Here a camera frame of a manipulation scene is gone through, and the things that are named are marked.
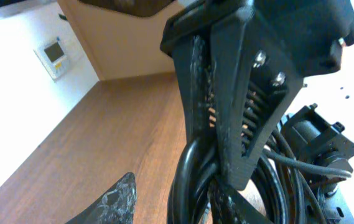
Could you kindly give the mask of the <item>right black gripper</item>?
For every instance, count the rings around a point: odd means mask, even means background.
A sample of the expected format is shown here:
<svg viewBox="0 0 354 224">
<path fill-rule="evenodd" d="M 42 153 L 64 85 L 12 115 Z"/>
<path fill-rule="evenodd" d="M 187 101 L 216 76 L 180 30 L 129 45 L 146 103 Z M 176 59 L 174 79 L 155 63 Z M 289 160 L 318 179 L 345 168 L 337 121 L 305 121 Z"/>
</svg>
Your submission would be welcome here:
<svg viewBox="0 0 354 224">
<path fill-rule="evenodd" d="M 306 77 L 339 71 L 339 39 L 347 45 L 354 44 L 354 10 L 350 1 L 197 1 L 167 20 L 161 51 L 170 55 L 178 41 L 205 32 L 240 9 L 250 17 L 259 17 L 270 28 Z"/>
</svg>

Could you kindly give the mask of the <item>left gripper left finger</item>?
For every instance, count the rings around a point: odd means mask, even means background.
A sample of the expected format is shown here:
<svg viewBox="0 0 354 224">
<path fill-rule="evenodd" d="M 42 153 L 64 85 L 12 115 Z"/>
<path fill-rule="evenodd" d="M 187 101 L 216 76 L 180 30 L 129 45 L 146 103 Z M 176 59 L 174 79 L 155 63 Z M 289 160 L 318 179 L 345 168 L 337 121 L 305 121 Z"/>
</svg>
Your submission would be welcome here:
<svg viewBox="0 0 354 224">
<path fill-rule="evenodd" d="M 67 221 L 67 224 L 132 224 L 136 201 L 137 190 L 135 175 L 132 172 L 127 172 L 90 206 L 84 209 L 84 211 Z"/>
</svg>

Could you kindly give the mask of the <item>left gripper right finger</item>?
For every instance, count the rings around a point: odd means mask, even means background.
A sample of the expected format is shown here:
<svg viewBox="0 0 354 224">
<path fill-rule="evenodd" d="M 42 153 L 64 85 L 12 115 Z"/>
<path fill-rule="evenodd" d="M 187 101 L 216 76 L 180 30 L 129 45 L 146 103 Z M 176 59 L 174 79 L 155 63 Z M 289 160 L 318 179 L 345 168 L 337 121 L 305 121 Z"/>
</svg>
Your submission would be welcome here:
<svg viewBox="0 0 354 224">
<path fill-rule="evenodd" d="M 214 177 L 209 185 L 212 220 L 216 224 L 272 224 L 237 190 Z"/>
</svg>

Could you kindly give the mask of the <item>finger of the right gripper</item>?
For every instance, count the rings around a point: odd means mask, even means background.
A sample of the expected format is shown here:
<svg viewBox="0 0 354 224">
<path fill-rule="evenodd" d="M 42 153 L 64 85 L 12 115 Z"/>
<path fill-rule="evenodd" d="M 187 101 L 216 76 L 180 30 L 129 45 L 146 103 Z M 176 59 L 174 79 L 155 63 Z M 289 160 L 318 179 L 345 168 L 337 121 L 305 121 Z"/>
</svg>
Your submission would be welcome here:
<svg viewBox="0 0 354 224">
<path fill-rule="evenodd" d="M 212 91 L 210 53 L 205 39 L 184 39 L 172 52 L 185 116 L 187 142 L 214 128 L 215 103 Z"/>
<path fill-rule="evenodd" d="M 275 30 L 255 14 L 232 14 L 213 25 L 210 51 L 221 174 L 244 190 L 302 78 Z"/>
</svg>

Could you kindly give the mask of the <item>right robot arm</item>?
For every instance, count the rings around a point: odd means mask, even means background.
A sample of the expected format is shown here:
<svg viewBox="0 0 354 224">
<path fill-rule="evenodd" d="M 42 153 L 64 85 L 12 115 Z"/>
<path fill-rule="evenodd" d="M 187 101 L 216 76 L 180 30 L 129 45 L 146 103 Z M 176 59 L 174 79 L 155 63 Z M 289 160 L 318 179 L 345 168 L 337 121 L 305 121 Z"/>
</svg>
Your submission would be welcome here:
<svg viewBox="0 0 354 224">
<path fill-rule="evenodd" d="M 307 77 L 340 70 L 350 1 L 197 1 L 167 20 L 187 145 L 168 223 L 343 223 L 354 143 L 315 105 L 287 109 Z"/>
</svg>

